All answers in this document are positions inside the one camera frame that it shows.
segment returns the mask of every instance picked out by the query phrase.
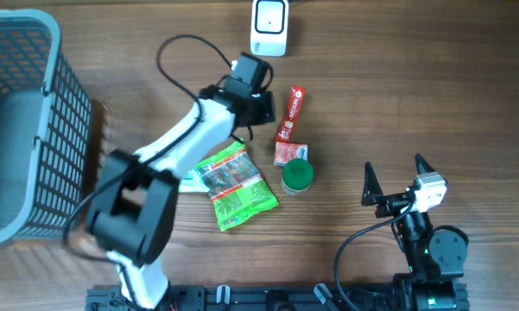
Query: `wooden table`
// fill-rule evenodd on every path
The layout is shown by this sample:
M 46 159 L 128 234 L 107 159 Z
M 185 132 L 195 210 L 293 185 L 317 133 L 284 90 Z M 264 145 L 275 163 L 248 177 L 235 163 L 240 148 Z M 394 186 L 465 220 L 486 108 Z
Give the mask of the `wooden table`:
M 102 152 L 150 143 L 189 110 L 191 100 L 155 68 L 164 39 L 203 35 L 230 59 L 249 50 L 248 3 L 42 8 L 60 22 L 63 51 L 103 112 Z M 278 124 L 256 127 L 250 156 L 281 204 L 221 233 L 206 195 L 181 195 L 163 255 L 170 281 L 333 282 L 339 245 L 379 221 L 359 203 L 364 163 L 395 193 L 413 180 L 421 152 L 450 182 L 433 223 L 471 239 L 472 309 L 519 310 L 519 4 L 304 1 L 289 25 L 288 55 L 268 59 L 270 89 L 281 120 L 292 84 L 307 88 L 293 139 L 310 146 L 310 194 L 282 191 L 272 165 Z M 194 91 L 226 73 L 199 42 L 178 42 L 162 60 Z M 340 265 L 346 282 L 406 271 L 389 228 L 354 242 Z M 85 290 L 104 282 L 118 282 L 111 266 L 79 261 L 57 243 L 0 249 L 0 310 L 80 310 Z

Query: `green jar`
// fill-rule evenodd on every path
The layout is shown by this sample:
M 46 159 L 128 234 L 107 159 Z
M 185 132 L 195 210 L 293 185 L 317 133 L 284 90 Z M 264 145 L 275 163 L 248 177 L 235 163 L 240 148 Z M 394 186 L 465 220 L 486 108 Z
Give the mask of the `green jar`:
M 313 178 L 314 170 L 311 163 L 303 159 L 294 159 L 284 166 L 282 188 L 287 194 L 301 195 L 311 187 Z

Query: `small robot arm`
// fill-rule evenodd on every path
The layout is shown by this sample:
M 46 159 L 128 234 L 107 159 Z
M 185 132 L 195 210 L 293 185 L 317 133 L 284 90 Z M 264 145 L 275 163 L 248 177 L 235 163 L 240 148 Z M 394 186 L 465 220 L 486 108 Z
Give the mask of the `small robot arm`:
M 364 165 L 361 204 L 377 206 L 379 219 L 398 219 L 391 231 L 410 270 L 410 274 L 394 275 L 398 306 L 403 310 L 469 310 L 466 287 L 458 282 L 465 273 L 468 236 L 452 225 L 432 226 L 428 211 L 443 200 L 447 180 L 421 154 L 416 154 L 415 164 L 418 175 L 412 186 L 390 195 L 384 195 L 370 163 Z
M 272 92 L 267 91 L 269 84 L 262 86 L 267 71 L 272 79 L 269 63 L 242 53 L 233 62 L 231 74 L 201 90 L 199 103 L 194 103 L 190 112 L 166 134 L 133 155 L 118 149 L 108 155 L 98 186 L 175 143 L 145 169 L 107 188 L 94 200 L 86 218 L 85 230 L 107 251 L 109 259 L 124 265 L 117 267 L 122 294 L 131 301 L 134 298 L 133 302 L 141 308 L 156 308 L 168 292 L 168 279 L 158 257 L 173 230 L 182 176 L 213 147 L 233 136 L 236 128 L 247 127 L 252 138 L 251 126 L 275 121 Z M 177 142 L 197 117 L 200 122 Z M 124 189 L 137 188 L 147 192 L 142 206 L 123 197 Z

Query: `white smart plug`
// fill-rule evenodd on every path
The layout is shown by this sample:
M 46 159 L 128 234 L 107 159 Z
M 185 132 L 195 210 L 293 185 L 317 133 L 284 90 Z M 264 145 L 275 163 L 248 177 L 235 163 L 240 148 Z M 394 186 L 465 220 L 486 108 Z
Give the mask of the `white smart plug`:
M 258 56 L 283 56 L 288 40 L 288 0 L 254 0 L 250 50 Z

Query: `gray plastic basket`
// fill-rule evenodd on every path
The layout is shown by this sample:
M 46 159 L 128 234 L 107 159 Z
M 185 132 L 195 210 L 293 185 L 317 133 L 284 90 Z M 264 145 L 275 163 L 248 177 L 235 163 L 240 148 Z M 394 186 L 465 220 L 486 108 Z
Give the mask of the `gray plastic basket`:
M 0 243 L 61 235 L 79 202 L 92 106 L 39 10 L 0 10 Z

